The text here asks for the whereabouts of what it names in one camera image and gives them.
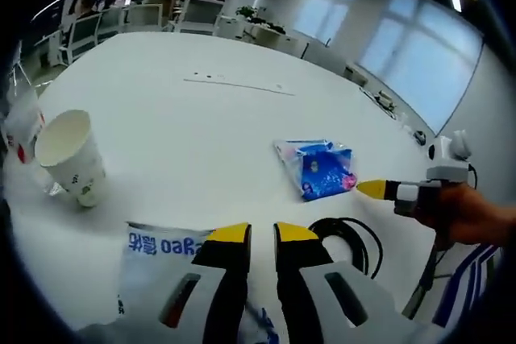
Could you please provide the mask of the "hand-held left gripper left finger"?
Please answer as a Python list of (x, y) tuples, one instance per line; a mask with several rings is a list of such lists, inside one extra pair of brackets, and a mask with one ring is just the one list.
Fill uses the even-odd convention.
[(135, 294), (109, 324), (80, 331), (82, 343), (236, 343), (248, 297), (251, 226), (213, 230), (189, 263)]

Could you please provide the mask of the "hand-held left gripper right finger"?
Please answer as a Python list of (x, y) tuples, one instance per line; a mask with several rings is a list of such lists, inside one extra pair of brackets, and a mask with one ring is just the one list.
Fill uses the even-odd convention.
[(274, 225), (277, 294), (292, 343), (428, 343), (430, 328), (398, 313), (391, 295), (335, 262), (311, 230)]

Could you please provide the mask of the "person's right hand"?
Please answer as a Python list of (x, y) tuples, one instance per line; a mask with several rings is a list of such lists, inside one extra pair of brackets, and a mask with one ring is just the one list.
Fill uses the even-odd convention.
[(467, 184), (448, 185), (429, 205), (419, 205), (414, 217), (444, 242), (478, 244), (487, 241), (485, 220), (492, 206)]

